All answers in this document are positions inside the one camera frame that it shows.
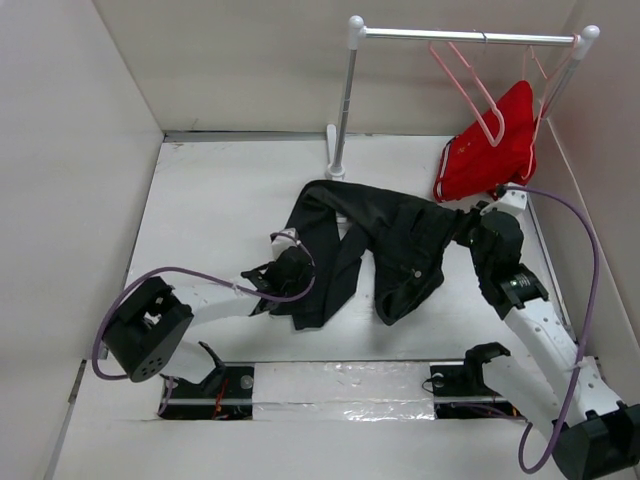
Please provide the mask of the black trousers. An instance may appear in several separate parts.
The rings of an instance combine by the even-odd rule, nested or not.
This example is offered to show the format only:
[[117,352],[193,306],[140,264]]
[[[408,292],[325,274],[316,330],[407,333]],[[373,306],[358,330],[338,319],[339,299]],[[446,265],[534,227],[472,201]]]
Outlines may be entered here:
[[463,213],[404,193],[316,180],[301,190],[287,227],[314,259],[315,283],[302,299],[279,305],[298,330],[321,328],[355,294],[362,256],[374,258],[374,307],[391,326],[444,281],[444,252]]

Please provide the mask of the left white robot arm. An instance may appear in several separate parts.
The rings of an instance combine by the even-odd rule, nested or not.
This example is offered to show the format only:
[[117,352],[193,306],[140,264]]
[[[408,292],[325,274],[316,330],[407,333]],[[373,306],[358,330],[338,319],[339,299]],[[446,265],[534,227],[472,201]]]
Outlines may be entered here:
[[250,317],[304,298],[315,283],[308,250],[295,244],[276,260],[241,274],[236,282],[181,267],[161,267],[132,282],[106,313],[94,341],[104,345],[124,373],[141,383],[160,375],[190,385],[201,396],[222,387],[226,365],[187,330],[219,319]]

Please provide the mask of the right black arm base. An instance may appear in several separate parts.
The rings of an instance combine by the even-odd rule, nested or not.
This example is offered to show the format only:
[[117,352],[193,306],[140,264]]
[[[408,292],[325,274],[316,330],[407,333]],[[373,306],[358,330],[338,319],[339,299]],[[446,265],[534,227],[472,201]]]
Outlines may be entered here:
[[491,342],[467,350],[463,359],[431,363],[422,388],[433,397],[435,417],[439,420],[521,420],[519,410],[488,388],[482,375],[485,364],[509,355],[509,350],[500,343]]

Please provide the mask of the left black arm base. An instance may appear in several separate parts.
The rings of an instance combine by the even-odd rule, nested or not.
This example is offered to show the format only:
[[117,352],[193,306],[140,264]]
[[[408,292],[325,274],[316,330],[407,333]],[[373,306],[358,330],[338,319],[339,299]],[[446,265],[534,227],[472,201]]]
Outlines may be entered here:
[[254,364],[230,364],[212,393],[186,380],[165,381],[159,405],[164,420],[238,421],[253,418]]

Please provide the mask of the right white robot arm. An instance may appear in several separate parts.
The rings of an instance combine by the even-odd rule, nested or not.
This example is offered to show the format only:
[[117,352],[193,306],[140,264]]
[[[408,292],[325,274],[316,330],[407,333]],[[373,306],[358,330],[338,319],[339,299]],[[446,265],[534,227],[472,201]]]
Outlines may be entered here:
[[464,358],[462,381],[473,393],[495,391],[538,430],[547,446],[522,469],[553,460],[567,479],[598,479],[639,463],[639,408],[626,404],[584,358],[557,317],[536,275],[521,263],[524,234],[500,201],[480,202],[465,216],[457,243],[466,246],[487,303],[527,348],[544,376],[538,381],[498,342],[477,345]]

